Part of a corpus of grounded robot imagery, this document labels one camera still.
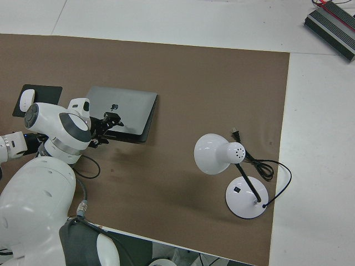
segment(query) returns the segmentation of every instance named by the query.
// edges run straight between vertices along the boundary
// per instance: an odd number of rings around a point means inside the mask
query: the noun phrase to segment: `black mouse pad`
[[[12,116],[24,117],[25,112],[20,110],[20,98],[25,90],[33,89],[35,91],[34,102],[35,103],[48,103],[48,104],[58,104],[60,94],[62,93],[62,87],[58,86],[42,86],[42,85],[30,85],[25,84],[18,96],[15,109],[13,110]]]

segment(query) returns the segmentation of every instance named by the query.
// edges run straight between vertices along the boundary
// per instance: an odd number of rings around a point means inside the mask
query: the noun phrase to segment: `lamp base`
[[[150,263],[149,266],[176,266],[176,264],[168,259],[157,259]]]
[[[228,208],[238,217],[244,219],[256,218],[266,210],[263,204],[268,203],[268,193],[266,187],[258,179],[250,177],[256,191],[261,197],[261,202],[257,199],[243,177],[234,179],[226,190],[226,202]]]

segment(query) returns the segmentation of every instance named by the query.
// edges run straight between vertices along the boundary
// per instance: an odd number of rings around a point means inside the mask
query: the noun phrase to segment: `mouse pad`
[[[84,180],[89,220],[268,265],[273,204],[258,218],[236,217],[225,193],[240,174],[235,167],[214,176],[202,173],[194,147],[207,133],[233,141],[235,127],[253,157],[278,160],[288,53],[11,34],[0,35],[0,43],[1,135],[25,130],[23,119],[12,117],[23,84],[62,86],[63,107],[92,86],[159,94],[147,142],[110,141],[85,151],[102,170],[98,178]],[[0,189],[30,159],[3,163]],[[275,195],[276,177],[265,182],[251,165],[242,166],[266,186],[269,198]],[[87,176],[97,173],[85,158],[75,168]],[[69,215],[81,200],[78,188]]]
[[[58,104],[60,94],[62,93],[62,87],[59,86],[43,86],[43,85],[30,85],[25,84],[19,93],[15,108],[12,112],[12,116],[24,117],[25,112],[20,110],[19,104],[21,95],[25,90],[34,90],[34,102],[35,103],[48,103],[48,104]]]

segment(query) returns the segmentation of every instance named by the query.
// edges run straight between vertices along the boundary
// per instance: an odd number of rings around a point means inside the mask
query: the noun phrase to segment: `laptop logo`
[[[117,110],[117,109],[118,109],[118,104],[113,104],[113,105],[111,106],[111,111]]]

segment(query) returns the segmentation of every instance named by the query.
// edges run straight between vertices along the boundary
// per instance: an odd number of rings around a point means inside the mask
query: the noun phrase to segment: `cable connector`
[[[235,127],[232,128],[232,137],[236,142],[240,143],[239,131]]]
[[[88,209],[88,201],[82,200],[77,208],[77,216],[85,217],[85,212]]]

